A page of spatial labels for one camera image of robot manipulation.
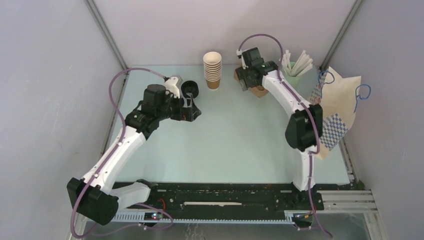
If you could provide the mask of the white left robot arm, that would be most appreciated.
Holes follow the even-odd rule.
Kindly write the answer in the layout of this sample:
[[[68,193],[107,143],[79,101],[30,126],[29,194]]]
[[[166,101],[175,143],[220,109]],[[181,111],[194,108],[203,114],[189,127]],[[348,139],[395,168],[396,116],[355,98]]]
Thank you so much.
[[[171,119],[193,122],[201,115],[194,103],[199,87],[186,81],[171,91],[169,84],[150,84],[143,99],[130,112],[118,137],[96,165],[81,179],[71,178],[67,183],[70,202],[76,212],[102,226],[107,225],[116,213],[141,203],[153,208],[158,194],[142,181],[113,188],[116,179],[131,155],[143,145],[159,127],[160,121]]]

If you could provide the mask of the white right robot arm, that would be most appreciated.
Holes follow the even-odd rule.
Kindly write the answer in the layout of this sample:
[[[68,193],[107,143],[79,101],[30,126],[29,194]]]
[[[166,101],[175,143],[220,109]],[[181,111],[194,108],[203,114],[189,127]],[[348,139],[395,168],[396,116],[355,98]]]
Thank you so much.
[[[291,204],[304,209],[311,202],[307,192],[314,182],[314,156],[319,152],[319,138],[323,134],[323,109],[319,104],[305,100],[284,78],[274,61],[265,61],[254,47],[236,51],[241,66],[235,70],[244,91],[263,87],[274,96],[288,116],[285,139],[295,149],[299,159],[293,185],[298,189],[291,194]]]

